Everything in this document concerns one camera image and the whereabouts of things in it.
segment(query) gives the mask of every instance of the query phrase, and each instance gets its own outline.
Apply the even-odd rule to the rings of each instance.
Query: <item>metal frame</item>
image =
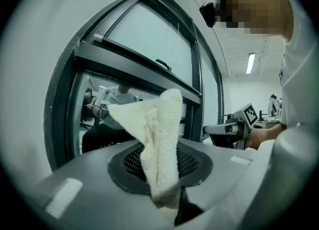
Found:
[[[88,20],[70,40],[53,71],[45,98],[43,129],[46,155],[51,169],[56,170],[68,161],[65,149],[65,120],[68,99],[78,69],[73,65],[74,49],[106,16],[127,0],[116,0]]]
[[[179,26],[180,33],[190,42],[193,86],[162,65],[107,38],[122,18],[141,1],[163,15],[175,27]],[[183,137],[200,141],[204,103],[198,48],[199,39],[204,41],[201,36],[192,19],[173,0],[117,0],[91,18],[62,53],[49,84],[45,101],[44,132],[52,170],[74,157],[73,135],[70,135],[70,128],[73,126],[71,108],[82,71],[130,82],[133,86],[156,93],[169,88],[180,89],[183,101],[187,103]]]
[[[213,55],[213,53],[211,52],[204,36],[202,35],[202,33],[199,31],[199,29],[195,27],[196,30],[196,35],[198,38],[198,42],[202,45],[202,47],[204,48],[204,50],[206,51],[206,53],[208,54],[210,60],[211,60],[211,64],[212,64],[212,69],[214,71],[213,75],[214,78],[217,82],[217,89],[218,89],[218,121],[217,123],[223,123],[221,118],[224,115],[224,91],[223,91],[223,87],[222,87],[222,77],[216,62],[216,59]]]

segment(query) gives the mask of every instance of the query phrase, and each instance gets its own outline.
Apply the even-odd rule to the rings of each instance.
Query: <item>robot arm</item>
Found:
[[[210,136],[216,146],[245,149],[250,129],[257,119],[253,106],[248,104],[229,114],[225,124],[205,126],[203,132],[205,137]]]

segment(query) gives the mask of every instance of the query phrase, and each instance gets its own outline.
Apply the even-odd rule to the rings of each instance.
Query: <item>gray surface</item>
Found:
[[[208,144],[180,139],[184,144],[206,153],[213,161],[213,169],[207,179],[199,186],[186,189],[188,199],[206,210],[214,206],[234,188],[246,173],[249,165],[231,161],[233,156],[252,160],[255,150],[221,148]]]
[[[40,183],[31,197],[43,206],[66,178],[74,178],[82,181],[83,187],[61,218],[71,226],[90,230],[149,230],[170,226],[158,213],[150,197],[125,192],[108,174],[110,158],[136,142],[129,141],[83,154]]]
[[[189,200],[205,212],[176,229],[246,229],[264,226],[277,217],[302,190],[318,162],[318,139],[305,130],[289,129],[276,142],[264,142],[258,151],[180,139],[209,155],[213,170],[201,185],[186,189]],[[112,155],[135,143],[130,141],[80,156],[44,180],[32,194],[33,199],[43,206],[65,178],[75,178],[83,182],[83,188],[62,216],[69,225],[93,230],[173,229],[148,196],[124,192],[108,175]],[[252,162],[247,166],[230,161],[234,155]]]

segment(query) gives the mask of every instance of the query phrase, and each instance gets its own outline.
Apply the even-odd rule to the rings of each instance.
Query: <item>white towel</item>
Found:
[[[144,146],[142,168],[157,207],[177,208],[179,179],[176,145],[182,97],[169,89],[159,99],[126,105],[109,105],[110,115]]]

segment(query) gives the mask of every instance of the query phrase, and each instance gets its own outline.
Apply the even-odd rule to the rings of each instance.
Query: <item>fluorescent light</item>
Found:
[[[247,66],[247,72],[246,74],[251,73],[251,70],[253,69],[254,61],[255,61],[255,53],[249,53],[248,55],[248,66]]]

